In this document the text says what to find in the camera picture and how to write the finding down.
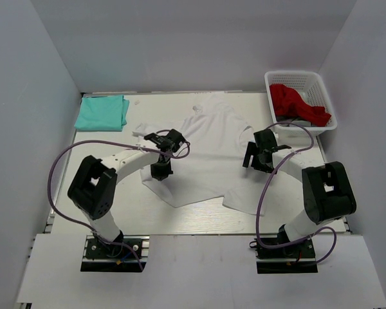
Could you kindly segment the white t-shirt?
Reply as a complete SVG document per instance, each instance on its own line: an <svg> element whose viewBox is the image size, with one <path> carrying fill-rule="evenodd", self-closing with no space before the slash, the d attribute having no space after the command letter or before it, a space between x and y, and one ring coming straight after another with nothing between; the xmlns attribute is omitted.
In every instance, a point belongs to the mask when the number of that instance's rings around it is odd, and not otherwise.
<svg viewBox="0 0 386 309"><path fill-rule="evenodd" d="M142 183L174 208L222 197L223 206L255 214L267 175L243 167L253 128L220 94L208 96L193 110L184 120L142 123L134 129L139 139L175 129L190 142L190 154L171 162L172 175L158 181L145 167Z"/></svg>

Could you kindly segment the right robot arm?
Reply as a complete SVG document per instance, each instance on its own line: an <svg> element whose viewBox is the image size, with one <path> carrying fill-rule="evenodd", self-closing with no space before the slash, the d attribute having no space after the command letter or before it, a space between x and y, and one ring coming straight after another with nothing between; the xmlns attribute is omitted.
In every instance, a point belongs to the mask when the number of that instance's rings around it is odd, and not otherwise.
<svg viewBox="0 0 386 309"><path fill-rule="evenodd" d="M253 134L254 141L248 142L243 167L252 167L269 174L257 205L256 215L273 177L283 171L302 184L304 209L278 231L277 243L269 245L260 237L260 221L256 219L257 243L262 248L276 249L287 257L294 256L301 243L326 229L326 224L356 212L356 200L345 167L340 162L322 164L311 161L303 154L314 145L294 150L288 145L279 145L271 129Z"/></svg>

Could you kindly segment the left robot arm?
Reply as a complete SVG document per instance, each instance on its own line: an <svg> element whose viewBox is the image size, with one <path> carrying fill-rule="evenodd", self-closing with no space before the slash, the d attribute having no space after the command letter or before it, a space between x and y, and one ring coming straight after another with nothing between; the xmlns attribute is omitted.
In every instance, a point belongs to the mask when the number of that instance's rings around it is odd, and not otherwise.
<svg viewBox="0 0 386 309"><path fill-rule="evenodd" d="M123 233L116 225L111 207L116 186L126 177L149 167L151 176L162 181L173 174L171 160L183 158L178 152L190 143L175 129L145 135L136 145L112 143L122 152L105 158L85 157L68 189L68 197L89 221L101 249L115 257L123 249Z"/></svg>

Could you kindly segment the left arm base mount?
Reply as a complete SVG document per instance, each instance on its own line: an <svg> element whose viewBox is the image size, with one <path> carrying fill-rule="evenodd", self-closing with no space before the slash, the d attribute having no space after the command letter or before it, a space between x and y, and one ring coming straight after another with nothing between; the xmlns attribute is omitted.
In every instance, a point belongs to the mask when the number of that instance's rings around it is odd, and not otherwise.
<svg viewBox="0 0 386 309"><path fill-rule="evenodd" d="M141 273L147 263L149 237L128 236L123 239L123 242L136 252L141 266L135 255L126 246L107 245L94 236L87 236L84 243L80 271Z"/></svg>

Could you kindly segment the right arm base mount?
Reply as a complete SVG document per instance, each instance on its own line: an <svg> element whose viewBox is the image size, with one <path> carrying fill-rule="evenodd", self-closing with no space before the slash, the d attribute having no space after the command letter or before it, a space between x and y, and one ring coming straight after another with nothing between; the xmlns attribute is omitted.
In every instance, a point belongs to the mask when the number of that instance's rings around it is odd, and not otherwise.
<svg viewBox="0 0 386 309"><path fill-rule="evenodd" d="M296 245L267 249L257 240L249 242L256 252L258 274L314 274L318 272L316 254L311 240Z"/></svg>

